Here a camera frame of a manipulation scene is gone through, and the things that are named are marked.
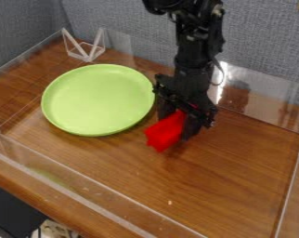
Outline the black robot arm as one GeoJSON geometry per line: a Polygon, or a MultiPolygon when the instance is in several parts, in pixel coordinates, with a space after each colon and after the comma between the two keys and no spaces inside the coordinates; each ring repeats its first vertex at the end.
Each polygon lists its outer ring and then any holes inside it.
{"type": "Polygon", "coordinates": [[[221,70],[216,56],[222,51],[224,5],[221,0],[142,0],[147,13],[166,15],[176,25],[177,53],[174,74],[156,74],[157,115],[168,118],[185,113],[181,139],[194,137],[209,128],[218,108],[208,97],[213,72],[221,70]]]}

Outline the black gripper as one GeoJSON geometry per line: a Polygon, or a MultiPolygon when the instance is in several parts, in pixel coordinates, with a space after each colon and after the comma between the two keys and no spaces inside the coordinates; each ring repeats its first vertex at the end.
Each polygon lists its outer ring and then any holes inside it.
{"type": "Polygon", "coordinates": [[[188,141],[204,127],[214,123],[217,106],[208,96],[213,67],[176,70],[173,75],[157,74],[153,93],[157,96],[157,117],[168,118],[177,110],[185,113],[181,140],[188,141]]]}

